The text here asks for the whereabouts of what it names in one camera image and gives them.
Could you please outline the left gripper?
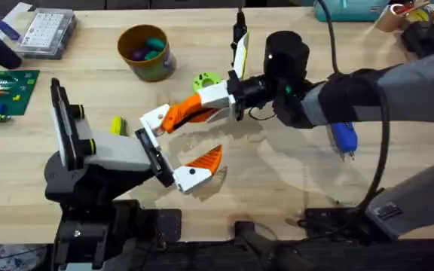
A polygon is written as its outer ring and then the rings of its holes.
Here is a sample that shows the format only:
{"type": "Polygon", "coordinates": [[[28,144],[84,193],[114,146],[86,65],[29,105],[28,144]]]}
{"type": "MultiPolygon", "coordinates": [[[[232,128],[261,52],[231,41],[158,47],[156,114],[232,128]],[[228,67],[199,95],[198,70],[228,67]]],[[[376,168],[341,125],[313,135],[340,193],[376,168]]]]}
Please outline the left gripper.
{"type": "Polygon", "coordinates": [[[151,178],[164,187],[175,183],[183,193],[211,179],[222,161],[221,145],[174,169],[173,177],[161,152],[151,145],[146,132],[161,136],[169,109],[164,104],[142,115],[144,129],[131,138],[93,131],[86,118],[75,118],[68,107],[53,107],[58,151],[44,168],[45,197],[59,204],[109,204],[151,178]]]}

